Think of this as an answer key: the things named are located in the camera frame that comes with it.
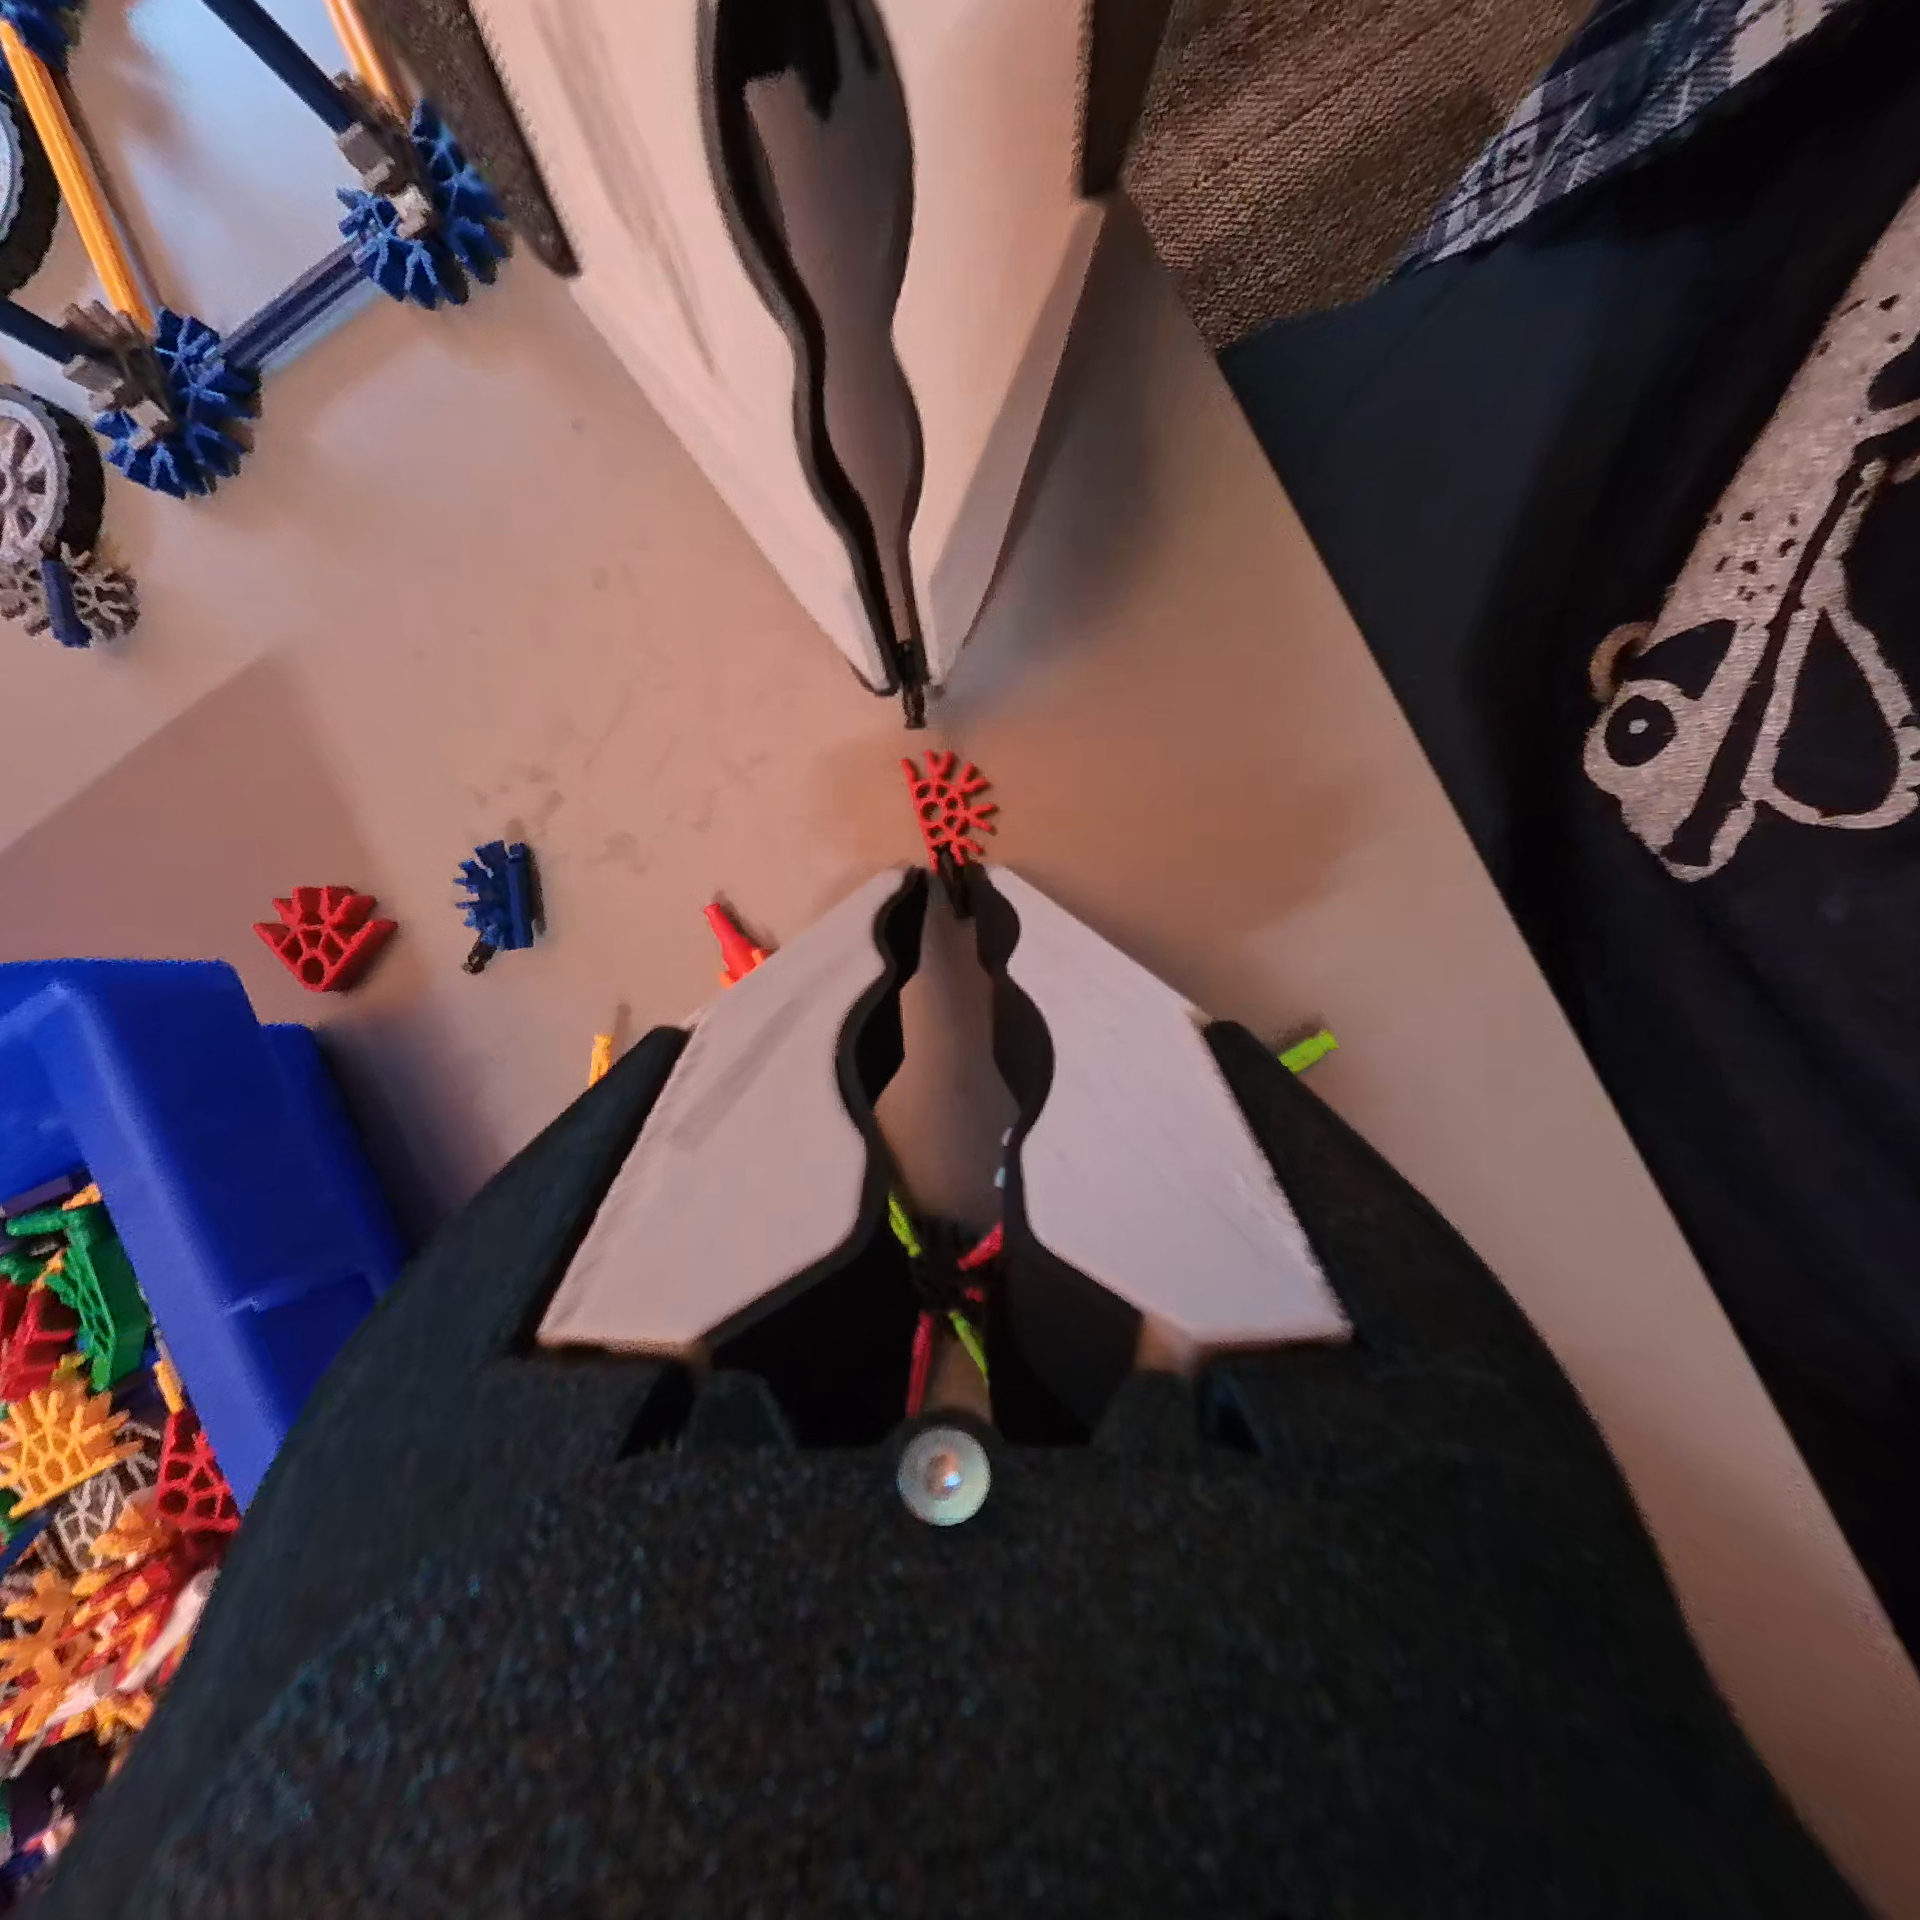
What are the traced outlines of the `spoked construction toy wheel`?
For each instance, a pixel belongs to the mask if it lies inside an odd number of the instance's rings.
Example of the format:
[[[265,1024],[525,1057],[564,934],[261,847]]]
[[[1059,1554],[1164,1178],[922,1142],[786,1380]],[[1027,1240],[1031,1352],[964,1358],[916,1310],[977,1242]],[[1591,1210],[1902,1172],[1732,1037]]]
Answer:
[[[725,905],[709,905],[706,918],[727,986],[772,956]],[[858,1367],[874,1367],[882,1386],[898,1384],[906,1410],[916,1415],[947,1338],[970,1356],[980,1389],[1007,1400],[1017,1369],[1027,1369],[1065,1420],[1090,1424],[1113,1382],[1135,1367],[1140,1334],[1157,1334],[1177,1360],[1271,1350],[1193,1350],[1051,1256],[1007,1253],[1001,1174],[999,1161],[995,1223],[980,1231],[958,1224],[947,1237],[931,1210],[901,1197],[893,1174],[886,1224],[859,1254],[741,1332],[681,1358],[751,1365],[794,1360],[805,1345],[845,1350]]]

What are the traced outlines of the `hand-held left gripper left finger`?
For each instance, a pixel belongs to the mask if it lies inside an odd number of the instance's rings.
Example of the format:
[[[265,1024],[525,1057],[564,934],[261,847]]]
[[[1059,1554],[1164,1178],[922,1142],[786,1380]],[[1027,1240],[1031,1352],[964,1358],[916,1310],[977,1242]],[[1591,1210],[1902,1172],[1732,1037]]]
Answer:
[[[881,1095],[903,1056],[927,876],[885,869],[721,992],[566,1261],[547,1350],[683,1356],[731,1336],[886,1224]]]

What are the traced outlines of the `red snowflake connector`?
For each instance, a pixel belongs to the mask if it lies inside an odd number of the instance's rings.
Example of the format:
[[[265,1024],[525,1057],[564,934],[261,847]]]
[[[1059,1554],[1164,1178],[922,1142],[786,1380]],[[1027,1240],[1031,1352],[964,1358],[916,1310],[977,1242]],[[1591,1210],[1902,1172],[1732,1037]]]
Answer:
[[[901,757],[906,796],[911,806],[931,876],[955,918],[974,913],[974,870],[989,854],[999,804],[991,781],[955,749],[923,749]]]

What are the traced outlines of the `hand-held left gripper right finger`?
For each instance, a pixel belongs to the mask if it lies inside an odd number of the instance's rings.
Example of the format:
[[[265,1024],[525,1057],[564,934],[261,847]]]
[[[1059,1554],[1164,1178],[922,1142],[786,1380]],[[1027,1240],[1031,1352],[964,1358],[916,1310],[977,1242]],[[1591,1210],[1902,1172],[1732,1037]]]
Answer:
[[[1354,1321],[1209,1044],[1209,1017],[1007,866],[971,876],[1017,1120],[1006,1250],[1035,1250],[1198,1352]]]

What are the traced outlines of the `blue construction toy car frame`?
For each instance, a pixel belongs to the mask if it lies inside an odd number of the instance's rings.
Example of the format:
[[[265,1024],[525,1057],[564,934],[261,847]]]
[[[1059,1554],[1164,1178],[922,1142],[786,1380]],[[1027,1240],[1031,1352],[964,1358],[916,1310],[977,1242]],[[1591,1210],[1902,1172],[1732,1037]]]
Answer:
[[[508,213],[447,121],[397,84],[358,5],[327,5],[348,69],[329,76],[265,5],[209,12],[331,136],[351,182],[342,242],[247,324],[222,334],[158,303],[63,84],[77,5],[5,5],[5,118],[29,130],[103,302],[61,319],[5,294],[5,337],[60,364],[87,399],[108,463],[174,497],[206,495],[249,449],[262,364],[366,284],[436,311],[490,284],[508,255]]]

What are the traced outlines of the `toy wheel pair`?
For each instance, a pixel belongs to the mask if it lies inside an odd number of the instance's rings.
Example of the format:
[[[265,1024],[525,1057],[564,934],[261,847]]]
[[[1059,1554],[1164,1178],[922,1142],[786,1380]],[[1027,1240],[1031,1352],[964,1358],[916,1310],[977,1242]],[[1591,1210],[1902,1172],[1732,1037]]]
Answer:
[[[2,615],[61,647],[121,639],[139,620],[133,574],[103,549],[105,463],[90,428],[2,386]]]

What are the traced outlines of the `red wedge connector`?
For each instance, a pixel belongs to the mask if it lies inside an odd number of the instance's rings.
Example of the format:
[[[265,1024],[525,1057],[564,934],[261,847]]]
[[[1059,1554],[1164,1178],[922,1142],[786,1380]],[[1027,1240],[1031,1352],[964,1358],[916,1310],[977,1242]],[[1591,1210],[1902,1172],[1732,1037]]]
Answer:
[[[254,934],[315,994],[354,992],[397,929],[350,885],[301,885],[273,905],[274,918],[257,921]]]

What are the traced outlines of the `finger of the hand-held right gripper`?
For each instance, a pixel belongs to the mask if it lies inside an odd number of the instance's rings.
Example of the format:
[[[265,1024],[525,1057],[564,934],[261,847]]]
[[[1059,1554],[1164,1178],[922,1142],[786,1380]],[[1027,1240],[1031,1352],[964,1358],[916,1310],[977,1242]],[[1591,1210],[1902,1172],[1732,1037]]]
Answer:
[[[882,604],[947,693],[991,591],[1107,209],[1092,7],[829,5],[818,118],[828,420]]]
[[[898,696],[874,520],[833,449],[825,324],[780,217],[751,79],[847,78],[833,7],[474,7],[580,271],[574,294],[802,610]]]

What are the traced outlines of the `pile of colourful toy pieces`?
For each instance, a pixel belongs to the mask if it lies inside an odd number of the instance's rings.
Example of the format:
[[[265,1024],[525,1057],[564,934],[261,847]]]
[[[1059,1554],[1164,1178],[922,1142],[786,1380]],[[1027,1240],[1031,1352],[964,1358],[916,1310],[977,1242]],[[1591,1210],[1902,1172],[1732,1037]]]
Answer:
[[[81,1169],[6,1197],[5,1904],[154,1721],[238,1525],[100,1185]]]

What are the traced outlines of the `blue plastic storage bin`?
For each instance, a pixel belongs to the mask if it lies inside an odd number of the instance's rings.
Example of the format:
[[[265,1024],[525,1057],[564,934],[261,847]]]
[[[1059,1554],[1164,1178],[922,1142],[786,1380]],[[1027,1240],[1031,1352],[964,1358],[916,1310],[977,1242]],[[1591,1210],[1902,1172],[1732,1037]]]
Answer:
[[[77,1167],[249,1506],[407,1256],[318,1037],[220,962],[5,964],[5,1196]]]

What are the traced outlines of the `person in dark printed shirt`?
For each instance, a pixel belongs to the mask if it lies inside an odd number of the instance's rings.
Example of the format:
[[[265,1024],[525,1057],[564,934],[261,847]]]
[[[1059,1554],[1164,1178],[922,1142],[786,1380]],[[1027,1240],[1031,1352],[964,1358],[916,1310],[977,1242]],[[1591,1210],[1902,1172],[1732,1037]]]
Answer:
[[[1222,370],[1897,1638],[1915,5]]]

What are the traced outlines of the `blue connector with black rod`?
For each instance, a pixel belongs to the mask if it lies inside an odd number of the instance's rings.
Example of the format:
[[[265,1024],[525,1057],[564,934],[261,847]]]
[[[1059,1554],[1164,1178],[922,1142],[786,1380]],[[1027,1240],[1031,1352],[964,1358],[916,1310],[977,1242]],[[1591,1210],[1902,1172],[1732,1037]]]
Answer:
[[[459,864],[457,905],[471,943],[465,973],[481,976],[503,952],[524,952],[545,929],[535,852],[522,838],[474,847]]]

